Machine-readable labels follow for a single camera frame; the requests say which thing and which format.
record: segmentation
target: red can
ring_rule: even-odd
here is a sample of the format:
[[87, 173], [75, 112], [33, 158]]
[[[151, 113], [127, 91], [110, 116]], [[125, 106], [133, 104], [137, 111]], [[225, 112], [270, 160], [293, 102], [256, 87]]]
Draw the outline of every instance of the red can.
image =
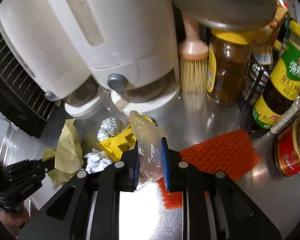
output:
[[278, 171], [286, 177], [300, 172], [300, 115], [278, 136], [274, 162]]

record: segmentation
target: screw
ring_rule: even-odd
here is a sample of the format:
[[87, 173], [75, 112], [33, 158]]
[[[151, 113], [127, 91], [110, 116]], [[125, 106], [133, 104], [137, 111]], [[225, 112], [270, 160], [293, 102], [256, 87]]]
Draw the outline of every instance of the screw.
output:
[[189, 166], [189, 164], [186, 163], [186, 162], [179, 162], [178, 165], [179, 165], [180, 168], [187, 168]]
[[114, 166], [115, 166], [116, 168], [121, 168], [121, 167], [124, 166], [124, 162], [118, 161], [118, 162], [116, 162], [116, 163], [114, 164]]
[[87, 176], [87, 172], [86, 172], [86, 171], [79, 171], [79, 172], [77, 173], [77, 177], [78, 177], [79, 179], [82, 179], [82, 178], [84, 178], [85, 176]]
[[226, 174], [223, 171], [217, 171], [216, 176], [219, 179], [223, 179], [226, 176]]

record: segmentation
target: condiment bottle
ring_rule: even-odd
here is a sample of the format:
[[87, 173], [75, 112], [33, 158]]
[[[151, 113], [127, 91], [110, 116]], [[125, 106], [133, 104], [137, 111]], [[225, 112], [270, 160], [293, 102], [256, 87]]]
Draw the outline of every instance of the condiment bottle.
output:
[[286, 128], [289, 124], [291, 124], [295, 118], [300, 114], [300, 92], [297, 96], [296, 100], [293, 101], [292, 106], [284, 113], [283, 116], [280, 117], [278, 122], [274, 126], [270, 128], [270, 132], [272, 134], [279, 134]]
[[248, 114], [248, 132], [254, 138], [266, 134], [290, 108], [300, 91], [300, 25], [290, 22], [291, 35], [261, 96]]
[[249, 66], [252, 33], [211, 32], [207, 96], [218, 105], [229, 106], [236, 102]]
[[279, 134], [274, 147], [274, 163], [285, 177], [300, 172], [300, 115]]

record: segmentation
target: plastic bag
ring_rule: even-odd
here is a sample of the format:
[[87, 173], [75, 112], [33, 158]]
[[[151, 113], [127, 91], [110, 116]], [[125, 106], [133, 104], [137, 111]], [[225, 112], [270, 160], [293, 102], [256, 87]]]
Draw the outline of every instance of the plastic bag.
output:
[[140, 172], [150, 180], [162, 178], [161, 138], [166, 136], [164, 128], [140, 115], [130, 112], [131, 130], [138, 140], [140, 156]]

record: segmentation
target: aluminum foil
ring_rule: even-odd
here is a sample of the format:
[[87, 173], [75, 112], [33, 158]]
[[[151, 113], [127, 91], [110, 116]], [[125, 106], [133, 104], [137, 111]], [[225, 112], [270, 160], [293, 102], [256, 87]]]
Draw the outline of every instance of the aluminum foil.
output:
[[140, 146], [140, 144], [138, 144], [138, 153], [140, 154], [140, 155], [143, 155], [143, 148]]
[[102, 121], [100, 129], [97, 133], [97, 139], [102, 142], [105, 139], [109, 139], [121, 133], [125, 128], [122, 120], [110, 117]]

